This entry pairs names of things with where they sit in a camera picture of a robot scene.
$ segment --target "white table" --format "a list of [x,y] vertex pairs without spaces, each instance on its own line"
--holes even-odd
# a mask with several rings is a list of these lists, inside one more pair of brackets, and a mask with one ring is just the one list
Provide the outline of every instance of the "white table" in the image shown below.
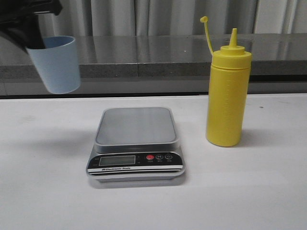
[[[307,94],[249,95],[239,145],[205,138],[207,96],[0,101],[1,230],[305,230]],[[99,184],[85,167],[103,110],[171,108],[187,171]]]

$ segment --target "lcd display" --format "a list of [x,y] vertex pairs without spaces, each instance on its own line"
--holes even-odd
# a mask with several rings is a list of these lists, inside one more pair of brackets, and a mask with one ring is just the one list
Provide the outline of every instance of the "lcd display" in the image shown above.
[[135,164],[135,156],[101,157],[99,162],[99,166],[118,164]]

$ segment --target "electronic scale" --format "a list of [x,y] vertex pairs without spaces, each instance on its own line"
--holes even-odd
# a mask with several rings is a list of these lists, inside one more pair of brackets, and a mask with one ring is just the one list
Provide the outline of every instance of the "electronic scale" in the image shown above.
[[101,182],[164,180],[185,170],[172,113],[167,108],[105,110],[87,164]]

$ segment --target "yellow squeeze bottle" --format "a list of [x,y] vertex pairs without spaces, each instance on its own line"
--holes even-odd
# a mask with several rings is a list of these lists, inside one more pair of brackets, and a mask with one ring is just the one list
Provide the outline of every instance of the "yellow squeeze bottle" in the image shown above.
[[236,28],[229,45],[213,52],[207,21],[206,16],[201,18],[212,54],[206,137],[214,145],[229,147],[241,139],[252,55],[237,46]]

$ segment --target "light blue cup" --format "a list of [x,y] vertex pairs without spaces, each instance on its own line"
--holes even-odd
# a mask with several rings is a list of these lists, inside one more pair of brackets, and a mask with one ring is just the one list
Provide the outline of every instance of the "light blue cup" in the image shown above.
[[78,89],[81,79],[75,38],[47,37],[44,43],[45,49],[27,48],[27,52],[47,90],[63,94]]

